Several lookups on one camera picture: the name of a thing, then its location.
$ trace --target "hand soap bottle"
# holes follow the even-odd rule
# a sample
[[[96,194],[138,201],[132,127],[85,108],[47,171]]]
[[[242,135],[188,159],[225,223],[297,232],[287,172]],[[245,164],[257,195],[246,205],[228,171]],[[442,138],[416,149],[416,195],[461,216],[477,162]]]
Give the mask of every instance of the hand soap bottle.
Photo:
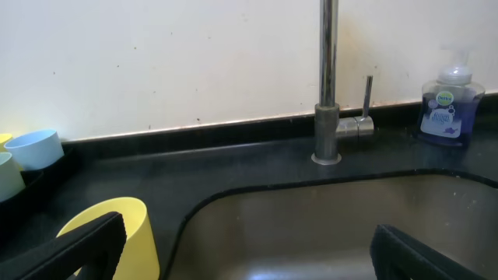
[[[439,145],[466,147],[484,87],[472,82],[468,50],[456,50],[437,80],[422,87],[422,109],[416,137]]]

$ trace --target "cup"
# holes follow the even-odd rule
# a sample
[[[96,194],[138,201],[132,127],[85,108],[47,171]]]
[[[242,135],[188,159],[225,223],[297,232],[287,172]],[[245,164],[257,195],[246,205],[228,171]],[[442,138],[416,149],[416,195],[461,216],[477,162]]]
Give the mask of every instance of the cup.
[[[0,152],[0,202],[18,194],[25,188],[23,177],[10,152]]]
[[[39,170],[63,157],[61,140],[53,129],[31,132],[6,142],[4,147],[24,170]]]
[[[0,134],[0,152],[7,152],[7,150],[3,147],[6,142],[12,140],[12,135],[9,133]]]
[[[146,205],[137,198],[113,198],[98,203],[72,218],[57,237],[108,212],[123,215],[126,244],[113,280],[157,280],[160,267]]]

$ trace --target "black tray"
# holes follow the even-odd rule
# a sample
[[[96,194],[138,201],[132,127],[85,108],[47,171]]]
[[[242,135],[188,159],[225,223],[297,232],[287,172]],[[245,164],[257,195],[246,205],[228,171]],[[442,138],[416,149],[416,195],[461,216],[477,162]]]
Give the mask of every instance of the black tray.
[[[78,171],[81,166],[79,159],[74,149],[64,149],[64,156],[49,167],[21,171],[26,188],[0,202],[0,243],[51,200],[55,191]]]

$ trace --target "white cup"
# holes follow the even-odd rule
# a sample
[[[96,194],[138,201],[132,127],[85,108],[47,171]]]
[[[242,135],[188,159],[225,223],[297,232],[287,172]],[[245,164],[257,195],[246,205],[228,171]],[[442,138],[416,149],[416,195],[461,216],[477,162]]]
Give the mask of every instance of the white cup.
[[[61,140],[53,129],[31,132],[7,142],[4,147],[24,170],[39,170],[63,157]]]
[[[25,188],[10,152],[0,152],[0,201],[5,201]]]

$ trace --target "silver faucet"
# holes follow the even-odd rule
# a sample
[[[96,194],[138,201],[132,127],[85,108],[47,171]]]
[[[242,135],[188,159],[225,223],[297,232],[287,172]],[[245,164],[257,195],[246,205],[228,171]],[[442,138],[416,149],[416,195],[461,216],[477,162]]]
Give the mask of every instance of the silver faucet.
[[[339,119],[339,105],[335,102],[338,0],[320,1],[320,102],[314,107],[315,147],[311,159],[321,165],[331,165],[341,161],[338,138],[374,133],[374,121],[368,116],[373,76],[366,78],[362,115]]]

